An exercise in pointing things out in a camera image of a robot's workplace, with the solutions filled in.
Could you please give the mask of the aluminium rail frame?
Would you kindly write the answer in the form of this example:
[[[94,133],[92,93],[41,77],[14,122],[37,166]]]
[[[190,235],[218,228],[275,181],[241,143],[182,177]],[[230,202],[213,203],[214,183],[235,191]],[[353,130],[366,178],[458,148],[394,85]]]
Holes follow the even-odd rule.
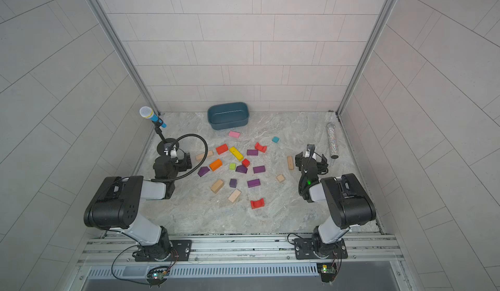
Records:
[[[274,264],[299,262],[378,262],[403,261],[403,252],[393,235],[354,233],[344,236],[348,258],[298,260],[294,235],[191,235],[172,236],[171,240],[191,240],[188,261],[179,265]],[[136,243],[122,235],[88,239],[72,257],[81,266],[134,264]]]

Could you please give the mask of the pink block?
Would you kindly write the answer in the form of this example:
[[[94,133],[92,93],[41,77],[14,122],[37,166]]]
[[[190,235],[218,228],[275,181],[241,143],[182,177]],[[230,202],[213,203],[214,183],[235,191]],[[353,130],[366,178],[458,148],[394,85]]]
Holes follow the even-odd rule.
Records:
[[[240,133],[239,132],[235,132],[235,131],[230,131],[229,132],[229,136],[233,137],[233,138],[239,138],[240,137]]]

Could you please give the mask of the right circuit board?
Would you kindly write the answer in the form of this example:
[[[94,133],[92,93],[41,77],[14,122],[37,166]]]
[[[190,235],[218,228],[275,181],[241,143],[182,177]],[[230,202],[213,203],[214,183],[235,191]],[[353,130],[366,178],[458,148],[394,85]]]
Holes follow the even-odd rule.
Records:
[[[321,282],[332,283],[337,277],[338,266],[335,263],[317,263],[316,264],[318,274],[320,276]]]

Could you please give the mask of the natural wood block bottom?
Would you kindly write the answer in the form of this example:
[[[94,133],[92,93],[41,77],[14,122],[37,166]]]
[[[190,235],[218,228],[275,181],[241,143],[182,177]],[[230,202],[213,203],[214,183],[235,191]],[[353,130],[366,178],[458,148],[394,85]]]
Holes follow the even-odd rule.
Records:
[[[228,200],[232,203],[235,203],[235,201],[238,199],[238,197],[241,195],[241,191],[240,190],[234,190],[233,193],[231,193],[231,195],[229,196]]]

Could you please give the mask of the microphone on black stand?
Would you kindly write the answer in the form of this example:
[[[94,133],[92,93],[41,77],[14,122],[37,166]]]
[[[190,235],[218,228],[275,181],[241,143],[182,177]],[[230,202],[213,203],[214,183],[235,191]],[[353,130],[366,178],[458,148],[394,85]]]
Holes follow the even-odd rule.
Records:
[[[175,139],[167,139],[164,137],[162,129],[166,128],[166,124],[162,119],[159,118],[159,116],[156,115],[154,110],[151,107],[148,106],[143,106],[139,110],[139,114],[145,118],[150,120],[154,124],[154,130],[156,134],[160,137],[160,142],[157,144],[157,153],[160,156],[168,155],[168,156],[173,156],[176,158],[177,155],[177,150],[179,148],[179,144],[176,143]]]

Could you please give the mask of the purple triangular block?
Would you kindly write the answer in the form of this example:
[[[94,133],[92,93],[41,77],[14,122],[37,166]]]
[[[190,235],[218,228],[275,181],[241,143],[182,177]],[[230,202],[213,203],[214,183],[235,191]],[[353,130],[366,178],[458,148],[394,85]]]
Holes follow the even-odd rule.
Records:
[[[240,165],[240,166],[237,166],[236,167],[236,172],[237,173],[243,173],[243,174],[246,174],[247,173],[247,170],[248,168],[243,166],[243,165]]]

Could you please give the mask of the natural wood block lower left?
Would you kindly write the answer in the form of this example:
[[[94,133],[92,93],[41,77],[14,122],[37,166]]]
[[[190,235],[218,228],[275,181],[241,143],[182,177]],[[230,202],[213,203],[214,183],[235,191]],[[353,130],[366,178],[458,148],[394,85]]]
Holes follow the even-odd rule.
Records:
[[[217,193],[224,186],[224,184],[225,184],[224,181],[222,181],[221,179],[219,179],[215,183],[212,184],[212,186],[210,187],[210,190],[213,193]]]

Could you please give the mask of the red arch block lower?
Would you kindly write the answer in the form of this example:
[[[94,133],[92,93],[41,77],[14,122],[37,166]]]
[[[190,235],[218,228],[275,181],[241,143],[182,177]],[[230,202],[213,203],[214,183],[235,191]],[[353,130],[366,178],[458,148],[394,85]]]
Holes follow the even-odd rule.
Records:
[[[263,198],[256,201],[250,201],[250,203],[252,209],[262,208],[265,206],[265,201]]]

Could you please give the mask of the orange block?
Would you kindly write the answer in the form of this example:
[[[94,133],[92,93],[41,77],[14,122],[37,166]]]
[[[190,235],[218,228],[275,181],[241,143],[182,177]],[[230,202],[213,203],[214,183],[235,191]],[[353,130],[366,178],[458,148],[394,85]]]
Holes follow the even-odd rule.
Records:
[[[220,159],[217,159],[215,160],[214,162],[212,162],[209,167],[212,171],[216,171],[217,169],[219,169],[221,166],[223,165],[223,162],[220,160]]]

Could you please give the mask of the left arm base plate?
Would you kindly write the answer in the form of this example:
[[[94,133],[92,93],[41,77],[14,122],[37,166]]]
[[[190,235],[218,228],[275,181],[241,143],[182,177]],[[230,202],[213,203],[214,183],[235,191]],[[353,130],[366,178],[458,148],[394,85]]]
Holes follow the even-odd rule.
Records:
[[[188,261],[191,240],[160,240],[154,245],[143,245],[132,253],[136,262]]]

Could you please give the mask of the teal plastic storage bin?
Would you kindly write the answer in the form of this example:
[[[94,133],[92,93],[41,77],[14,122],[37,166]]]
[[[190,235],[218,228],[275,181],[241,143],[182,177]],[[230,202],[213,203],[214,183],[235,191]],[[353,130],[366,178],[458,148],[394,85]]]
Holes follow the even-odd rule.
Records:
[[[208,122],[214,130],[245,126],[249,121],[249,108],[244,102],[212,106],[207,111]]]

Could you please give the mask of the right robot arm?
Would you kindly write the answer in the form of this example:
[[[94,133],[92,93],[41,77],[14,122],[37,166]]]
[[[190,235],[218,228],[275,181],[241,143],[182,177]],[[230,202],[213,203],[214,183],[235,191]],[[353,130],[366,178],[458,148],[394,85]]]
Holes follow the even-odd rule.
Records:
[[[376,219],[372,200],[352,173],[321,179],[321,175],[328,173],[328,160],[323,154],[315,152],[313,144],[308,144],[304,153],[295,156],[295,163],[301,171],[299,195],[309,203],[324,201],[329,209],[329,217],[315,227],[310,238],[294,240],[296,258],[347,258],[342,238],[353,226],[365,225]]]

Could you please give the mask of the purple roof block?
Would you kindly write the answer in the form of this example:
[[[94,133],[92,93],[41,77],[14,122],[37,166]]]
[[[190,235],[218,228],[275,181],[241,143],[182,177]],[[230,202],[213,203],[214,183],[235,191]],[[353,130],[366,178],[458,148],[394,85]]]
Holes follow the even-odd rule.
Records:
[[[203,177],[207,173],[210,172],[210,169],[208,167],[201,167],[200,170],[198,171],[199,177]]]

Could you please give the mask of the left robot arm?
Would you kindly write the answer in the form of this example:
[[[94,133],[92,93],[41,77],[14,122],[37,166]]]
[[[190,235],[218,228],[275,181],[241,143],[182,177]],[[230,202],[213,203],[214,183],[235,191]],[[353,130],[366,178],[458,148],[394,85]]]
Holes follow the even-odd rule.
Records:
[[[146,180],[141,175],[105,178],[84,211],[84,224],[121,233],[137,242],[137,251],[132,253],[137,262],[187,261],[191,241],[170,240],[165,227],[139,213],[143,201],[170,199],[175,190],[173,179],[192,168],[190,154],[179,149],[173,138],[162,141],[158,153],[154,163],[156,180]]]

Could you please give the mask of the natural wood block right upright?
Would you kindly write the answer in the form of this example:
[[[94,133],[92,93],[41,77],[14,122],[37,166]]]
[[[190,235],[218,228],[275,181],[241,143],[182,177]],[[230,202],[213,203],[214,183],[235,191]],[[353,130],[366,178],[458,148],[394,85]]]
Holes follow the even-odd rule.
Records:
[[[294,158],[292,156],[287,157],[287,164],[288,164],[288,169],[290,171],[293,171],[295,168],[295,164],[294,164]]]

